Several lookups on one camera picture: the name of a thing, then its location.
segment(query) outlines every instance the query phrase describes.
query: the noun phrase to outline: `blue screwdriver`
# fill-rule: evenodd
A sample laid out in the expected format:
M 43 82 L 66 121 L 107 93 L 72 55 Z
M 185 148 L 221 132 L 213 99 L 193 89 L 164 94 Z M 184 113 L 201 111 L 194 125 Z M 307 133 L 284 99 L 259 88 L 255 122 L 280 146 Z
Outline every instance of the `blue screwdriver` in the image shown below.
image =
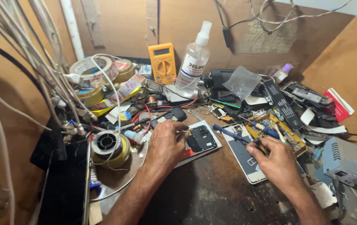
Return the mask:
M 263 126 L 261 124 L 258 124 L 256 122 L 251 122 L 250 120 L 247 120 L 246 118 L 243 118 L 243 119 L 245 119 L 246 121 L 252 123 L 252 125 L 254 125 L 254 127 L 256 127 L 256 129 L 261 130 L 261 131 L 267 133 L 268 135 L 280 140 L 280 136 L 278 135 L 278 133 L 276 131 L 270 130 L 269 128 L 267 128 L 267 127 L 265 127 L 265 126 Z

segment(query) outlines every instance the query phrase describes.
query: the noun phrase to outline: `box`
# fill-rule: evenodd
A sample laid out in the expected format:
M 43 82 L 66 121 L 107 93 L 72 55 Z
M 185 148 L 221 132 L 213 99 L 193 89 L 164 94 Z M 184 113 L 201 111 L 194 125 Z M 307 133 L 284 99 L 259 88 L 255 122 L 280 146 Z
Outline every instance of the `box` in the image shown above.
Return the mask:
M 303 127 L 301 120 L 294 113 L 274 81 L 267 80 L 262 85 L 265 88 L 264 92 L 272 102 L 272 110 L 275 112 L 277 118 L 281 121 L 285 120 L 287 125 L 293 130 Z

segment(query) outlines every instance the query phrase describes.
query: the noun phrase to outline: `yellow box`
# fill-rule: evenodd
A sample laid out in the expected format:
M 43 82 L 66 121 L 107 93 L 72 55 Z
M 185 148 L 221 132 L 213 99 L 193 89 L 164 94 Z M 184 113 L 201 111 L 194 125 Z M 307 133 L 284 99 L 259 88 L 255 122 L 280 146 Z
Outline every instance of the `yellow box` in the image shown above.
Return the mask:
M 134 91 L 132 91 L 131 94 L 130 94 L 129 96 L 127 96 L 122 102 L 124 102 L 125 100 L 127 100 L 127 99 L 133 97 L 134 95 L 138 94 L 140 91 L 141 91 L 141 87 L 137 87 L 137 88 L 136 88 Z M 112 106 L 112 107 L 109 107 L 109 108 L 107 108 L 107 109 L 101 109 L 101 110 L 92 111 L 92 113 L 93 113 L 96 117 L 99 117 L 99 116 L 103 115 L 104 113 L 106 113 L 107 111 L 109 111 L 109 110 L 115 108 L 116 106 L 117 106 L 117 104 L 114 105 L 114 106 Z

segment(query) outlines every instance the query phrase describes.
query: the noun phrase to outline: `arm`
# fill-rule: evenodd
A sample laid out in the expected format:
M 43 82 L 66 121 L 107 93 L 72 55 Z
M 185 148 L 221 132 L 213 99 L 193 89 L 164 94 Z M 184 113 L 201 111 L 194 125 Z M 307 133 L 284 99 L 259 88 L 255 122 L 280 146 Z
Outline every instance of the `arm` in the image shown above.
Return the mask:
M 293 149 L 271 137 L 262 138 L 261 141 L 263 146 L 271 151 L 268 158 L 255 148 L 254 143 L 248 144 L 246 149 L 258 162 L 266 178 L 290 200 L 301 223 L 304 225 L 329 224 L 315 195 L 302 181 Z
M 112 207 L 103 225 L 138 223 L 152 196 L 184 154 L 186 134 L 176 138 L 178 130 L 188 130 L 188 126 L 167 120 L 155 127 L 144 165 L 127 192 Z

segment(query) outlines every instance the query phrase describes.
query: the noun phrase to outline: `purple bottle cap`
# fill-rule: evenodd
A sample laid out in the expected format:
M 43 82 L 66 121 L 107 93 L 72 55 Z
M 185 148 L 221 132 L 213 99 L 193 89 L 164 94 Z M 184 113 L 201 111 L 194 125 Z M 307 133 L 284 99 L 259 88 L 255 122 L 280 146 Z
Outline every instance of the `purple bottle cap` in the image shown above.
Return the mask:
M 291 64 L 289 64 L 289 63 L 285 64 L 285 65 L 282 67 L 282 69 L 283 69 L 285 72 L 287 72 L 287 73 L 289 73 L 293 68 L 294 68 L 294 67 L 293 67 Z

